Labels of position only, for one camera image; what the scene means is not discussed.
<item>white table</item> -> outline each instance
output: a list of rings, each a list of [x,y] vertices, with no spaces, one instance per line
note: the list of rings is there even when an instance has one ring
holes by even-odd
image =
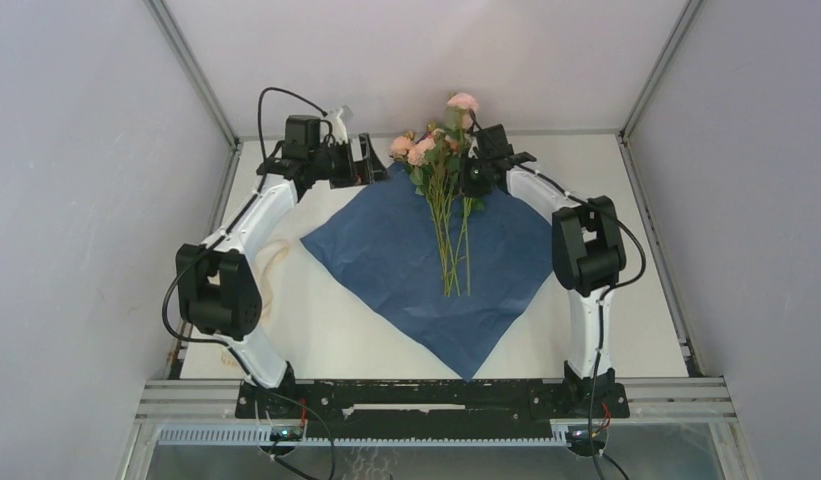
[[[373,139],[389,162],[391,139]],[[512,136],[516,151],[539,159],[543,173],[588,196],[607,195],[647,249],[650,266],[638,283],[615,293],[609,341],[620,377],[685,377],[681,349],[652,263],[643,223],[616,139],[612,135]],[[243,146],[225,211],[225,223],[250,195],[260,162],[256,141]],[[298,240],[322,225],[360,191],[331,190],[319,182],[281,221],[267,243],[286,240],[288,254],[271,269],[274,300],[264,328],[279,353],[305,379],[456,379],[426,348],[405,336],[341,286]],[[636,272],[636,249],[626,237],[628,268]],[[562,378],[569,354],[569,303],[552,274],[525,313],[499,341],[475,378]],[[242,371],[217,345],[191,344],[181,378],[241,378]]]

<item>pink rose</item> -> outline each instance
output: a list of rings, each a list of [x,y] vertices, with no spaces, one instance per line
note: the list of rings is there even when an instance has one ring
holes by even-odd
[[[426,165],[428,160],[425,158],[425,153],[435,146],[436,142],[430,135],[425,137],[424,140],[417,143],[410,149],[410,152],[407,154],[407,163],[416,166]]]
[[[457,107],[461,110],[478,111],[478,101],[475,100],[475,97],[469,95],[468,93],[458,93],[457,95],[451,97],[448,100],[448,106]]]
[[[392,141],[392,145],[389,147],[389,155],[391,157],[403,157],[410,153],[410,149],[412,148],[413,140],[401,136]]]

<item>blue paper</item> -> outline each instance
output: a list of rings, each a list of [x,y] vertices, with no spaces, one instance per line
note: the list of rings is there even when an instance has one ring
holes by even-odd
[[[469,217],[471,295],[443,295],[434,224],[401,166],[364,188],[302,238],[333,277],[408,337],[470,380],[551,274],[551,226],[519,199],[494,191]],[[462,202],[455,202],[456,243]]]

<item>red wire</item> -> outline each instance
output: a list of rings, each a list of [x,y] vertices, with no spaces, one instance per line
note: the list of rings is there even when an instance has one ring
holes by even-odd
[[[607,408],[607,403],[602,402],[601,405],[604,407],[604,424],[602,424],[601,430],[606,430],[607,427],[610,426],[610,421],[613,419],[613,416],[610,415],[610,409]]]

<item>black cable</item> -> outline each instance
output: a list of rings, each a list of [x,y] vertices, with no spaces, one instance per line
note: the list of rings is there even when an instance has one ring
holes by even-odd
[[[324,142],[325,142],[325,143],[328,143],[328,139],[330,139],[331,144],[336,143],[336,137],[334,137],[334,136],[333,136],[333,124],[332,124],[330,121],[325,120],[325,119],[323,119],[323,118],[320,118],[320,119],[319,119],[319,122],[321,122],[321,123],[326,123],[326,124],[327,124],[327,126],[328,126],[328,134],[327,134],[327,135],[325,135],[325,140],[324,140]]]
[[[221,340],[217,340],[215,338],[189,338],[187,336],[181,335],[180,333],[175,331],[175,329],[172,328],[171,323],[169,323],[169,302],[171,302],[171,296],[172,296],[172,293],[174,293],[175,287],[177,287],[177,283],[180,281],[181,278],[183,278],[184,275],[186,275],[186,272],[188,272],[189,269],[195,267],[195,265],[197,265],[198,262],[200,262],[205,256],[207,256],[207,254],[209,254],[214,248],[219,246],[219,244],[222,243],[222,240],[224,240],[224,237],[219,237],[215,242],[213,242],[212,245],[205,248],[198,255],[195,255],[195,258],[193,258],[191,262],[189,262],[185,267],[183,267],[183,269],[180,272],[178,272],[177,275],[175,275],[174,280],[172,280],[171,285],[169,285],[169,289],[166,290],[166,296],[163,297],[163,312],[162,312],[163,326],[166,328],[166,331],[169,332],[169,335],[171,335],[172,337],[174,337],[177,340],[180,340],[181,342],[184,342],[184,343],[190,343],[190,342],[191,343],[215,343],[215,344],[223,345],[223,346],[227,347],[226,343],[224,343]]]
[[[571,199],[572,201],[574,201],[574,202],[576,202],[580,205],[583,205],[588,210],[590,210],[594,213],[600,214],[600,215],[604,215],[605,217],[607,217],[609,220],[611,220],[613,223],[615,223],[617,226],[619,226],[619,229],[622,230],[623,232],[625,232],[625,234],[631,239],[631,241],[634,242],[634,246],[637,247],[637,252],[640,254],[640,270],[637,272],[637,274],[634,275],[634,277],[629,279],[629,280],[626,280],[626,281],[621,282],[621,283],[617,283],[615,285],[611,285],[607,290],[605,290],[601,294],[601,296],[598,299],[598,349],[596,349],[596,359],[595,359],[595,364],[593,365],[592,389],[590,391],[590,406],[589,406],[589,413],[587,414],[587,435],[588,435],[587,439],[590,442],[590,453],[592,454],[593,464],[595,465],[596,472],[598,472],[599,478],[604,480],[605,479],[604,472],[601,469],[601,465],[599,465],[599,463],[598,463],[598,458],[597,458],[597,454],[596,454],[596,450],[595,450],[595,442],[593,440],[593,434],[594,434],[594,432],[593,432],[593,407],[595,406],[595,404],[593,402],[595,401],[595,384],[596,384],[596,379],[598,378],[599,363],[601,363],[601,351],[604,348],[604,299],[607,298],[607,295],[609,295],[610,292],[612,292],[613,290],[616,290],[616,289],[622,288],[622,287],[626,287],[626,286],[631,285],[632,283],[638,281],[639,279],[643,278],[643,275],[646,272],[646,261],[647,261],[646,260],[646,252],[643,249],[643,246],[640,243],[640,241],[637,240],[636,236],[634,236],[634,232],[632,232],[631,229],[629,229],[627,225],[622,223],[622,221],[619,220],[615,215],[611,215],[610,213],[605,212],[605,211],[597,208],[596,206],[592,205],[591,203],[588,203],[585,200],[582,200],[578,197],[572,196],[562,186],[560,186],[559,183],[555,182],[551,178],[543,175],[540,172],[537,172],[536,170],[534,170],[532,168],[525,167],[524,165],[516,165],[516,166],[521,168],[522,170],[525,170],[526,172],[533,173],[534,175],[538,176],[542,180],[548,182],[557,191],[559,191],[560,193],[562,193],[563,195],[565,195],[567,198]],[[619,470],[622,471],[622,469],[618,466],[618,464],[616,464],[616,462],[614,462],[612,460],[611,460],[611,462],[613,464],[617,465],[617,468],[619,468]]]
[[[284,395],[281,395],[279,393],[272,392],[271,390],[266,390],[266,393],[268,393],[269,395],[272,395],[273,397],[284,400],[286,402],[292,403],[294,405],[298,405],[299,407],[303,408],[304,410],[309,412],[311,415],[316,417],[316,419],[319,421],[319,423],[322,424],[322,427],[324,427],[325,433],[328,436],[328,442],[330,443],[330,446],[331,446],[331,473],[328,475],[328,480],[333,480],[333,475],[336,472],[336,446],[334,445],[333,435],[330,433],[330,429],[328,428],[327,422],[325,422],[325,420],[318,413],[316,413],[312,408],[308,407],[307,405],[304,405],[303,403],[301,403],[297,400],[293,400],[293,399],[291,399],[289,397],[286,397]],[[272,452],[272,449],[274,449],[274,447],[275,446],[272,445],[272,448],[269,449],[269,453]],[[301,470],[295,468],[294,466],[290,465],[289,463],[287,463],[285,460],[283,460],[280,457],[275,456],[275,457],[273,457],[273,459],[274,459],[275,462],[278,463],[278,465],[286,468],[287,470],[291,471],[292,473],[298,475],[301,478],[306,478],[307,480],[319,480],[318,478],[313,477],[311,475],[308,475],[308,474],[302,472]]]
[[[281,147],[283,147],[283,140],[279,140],[275,144],[275,148],[272,150],[272,153],[269,154],[268,158],[264,157],[263,162],[272,159],[275,156],[275,154],[277,154],[278,150],[281,149]],[[230,235],[230,232],[232,232],[234,227],[236,227],[236,224],[239,223],[240,220],[242,220],[242,217],[245,215],[248,209],[251,208],[251,205],[253,205],[254,202],[257,201],[257,198],[260,196],[260,193],[263,192],[263,187],[266,185],[266,177],[268,177],[268,172],[264,171],[263,175],[260,177],[260,184],[257,185],[257,191],[251,194],[251,198],[249,198],[248,201],[245,202],[245,205],[242,207],[242,209],[239,210],[239,213],[237,213],[236,216],[233,217],[233,220],[231,220],[230,224],[228,224],[227,228],[225,228],[225,233],[227,235]]]
[[[291,96],[293,96],[293,97],[295,97],[295,98],[297,98],[297,99],[299,99],[299,100],[301,100],[305,103],[308,103],[308,104],[312,105],[316,110],[319,110],[319,112],[322,114],[322,116],[327,116],[326,111],[321,109],[315,103],[313,103],[313,102],[307,100],[306,98],[298,95],[297,93],[293,93],[293,92],[290,92],[289,90],[284,90],[282,88],[275,88],[275,87],[268,87],[268,88],[264,89],[262,92],[260,92],[260,99],[259,99],[258,104],[257,104],[257,129],[258,129],[259,134],[260,134],[260,149],[261,149],[262,154],[263,154],[263,162],[265,162],[266,160],[268,160],[271,157],[274,157],[275,154],[277,154],[277,152],[283,146],[283,141],[282,140],[277,142],[275,144],[274,150],[272,150],[271,155],[266,156],[266,145],[263,141],[263,122],[262,122],[263,108],[262,107],[263,107],[263,97],[266,95],[266,93],[271,92],[271,91],[278,91],[278,92],[281,92],[281,93],[286,93],[288,95],[291,95]],[[333,138],[333,125],[331,125],[330,122],[327,122],[327,123],[328,123],[328,135]],[[257,200],[257,198],[259,197],[259,194],[263,191],[263,187],[266,184],[267,175],[268,175],[267,172],[263,172],[262,178],[260,179],[260,184],[257,186],[257,192],[251,195],[251,198],[248,199],[248,202],[245,203],[245,205],[242,207],[242,209],[239,211],[239,213],[236,214],[236,217],[234,217],[234,219],[230,222],[230,224],[227,226],[227,228],[225,228],[225,234],[226,235],[229,235],[230,232],[233,231],[233,229],[236,227],[236,224],[239,223],[239,221],[245,215],[245,212],[247,212],[248,209],[251,208],[251,205],[253,205],[254,202]],[[180,279],[183,278],[183,276],[186,274],[186,272],[188,272],[192,268],[195,268],[195,265],[197,265],[198,262],[203,260],[204,257],[207,256],[211,251],[213,251],[214,248],[218,247],[219,244],[221,244],[222,241],[224,241],[224,239],[225,239],[224,235],[219,236],[219,238],[216,239],[215,242],[213,242],[208,247],[206,247],[204,250],[202,250],[200,253],[198,253],[198,255],[195,255],[195,258],[193,258],[188,264],[186,264],[185,267],[183,267],[183,269],[181,271],[179,271],[177,273],[177,275],[175,275],[174,280],[172,280],[171,285],[169,285],[168,290],[166,290],[165,297],[163,297],[163,308],[162,308],[163,326],[165,327],[165,329],[169,333],[169,335],[171,335],[172,337],[174,337],[175,339],[177,339],[181,342],[184,342],[184,343],[212,343],[212,344],[217,344],[217,345],[221,345],[221,346],[225,347],[231,353],[233,358],[236,359],[236,361],[239,363],[240,367],[242,367],[242,370],[245,372],[245,375],[247,377],[251,377],[252,376],[251,371],[248,369],[248,367],[245,365],[245,363],[242,361],[242,359],[239,358],[239,355],[237,355],[236,352],[227,343],[225,343],[222,340],[218,340],[216,338],[190,338],[190,337],[181,335],[174,328],[172,328],[171,323],[169,322],[169,312],[168,312],[169,303],[171,302],[172,294],[174,293],[174,289],[177,287],[178,282],[180,282]],[[334,445],[333,435],[330,433],[330,429],[328,428],[328,424],[324,421],[324,419],[318,413],[313,411],[313,409],[311,409],[307,405],[304,405],[303,403],[298,402],[296,400],[293,400],[289,397],[285,397],[285,396],[283,396],[279,393],[272,392],[268,389],[266,389],[265,391],[269,395],[275,396],[277,398],[280,398],[282,400],[285,400],[287,402],[290,402],[290,403],[293,403],[295,405],[300,406],[304,410],[310,412],[314,417],[316,417],[316,419],[319,420],[319,422],[322,423],[322,426],[325,428],[325,433],[328,436],[328,442],[330,443],[330,446],[331,446],[331,472],[330,472],[330,476],[328,476],[328,480],[333,480],[333,476],[334,476],[334,473],[336,471],[336,447]],[[287,463],[286,461],[282,460],[279,457],[275,457],[274,461],[276,461],[279,465],[289,469],[291,472],[295,473],[296,475],[301,476],[302,478],[305,478],[307,480],[318,480],[317,478],[309,476],[306,473],[302,472],[301,470],[298,470],[297,468],[293,467],[292,465],[290,465],[289,463]]]
[[[263,97],[265,97],[266,94],[269,93],[269,92],[285,93],[285,94],[287,94],[291,97],[297,98],[298,100],[301,100],[302,102],[306,103],[307,105],[310,105],[311,107],[315,108],[316,110],[319,111],[319,113],[322,114],[323,117],[328,116],[328,112],[325,109],[323,109],[322,107],[316,105],[315,103],[311,102],[310,100],[307,100],[306,98],[302,97],[301,95],[298,95],[295,92],[291,92],[291,91],[289,91],[285,88],[278,88],[278,87],[266,87],[266,88],[264,88],[263,91],[260,92],[260,97],[257,99],[257,135],[260,136],[260,151],[263,153],[263,161],[266,160],[266,141],[263,138]]]
[[[621,474],[622,474],[622,477],[623,477],[625,480],[631,480],[631,479],[628,477],[628,474],[627,474],[627,473],[625,473],[625,470],[623,470],[623,469],[622,469],[622,466],[621,466],[621,465],[619,465],[618,463],[616,463],[616,460],[614,460],[614,459],[610,458],[610,455],[608,455],[608,454],[606,454],[606,453],[605,453],[605,454],[603,454],[603,455],[602,455],[602,457],[606,458],[606,459],[607,459],[607,461],[608,461],[608,462],[610,462],[610,464],[611,464],[611,465],[613,465],[614,467],[616,467],[616,470],[619,470],[619,473],[621,473]]]
[[[478,117],[475,115],[475,111],[472,109],[469,109],[469,118],[472,119],[472,125],[469,126],[471,131],[468,132],[470,135],[475,133],[477,130],[483,130],[481,125],[478,123]]]

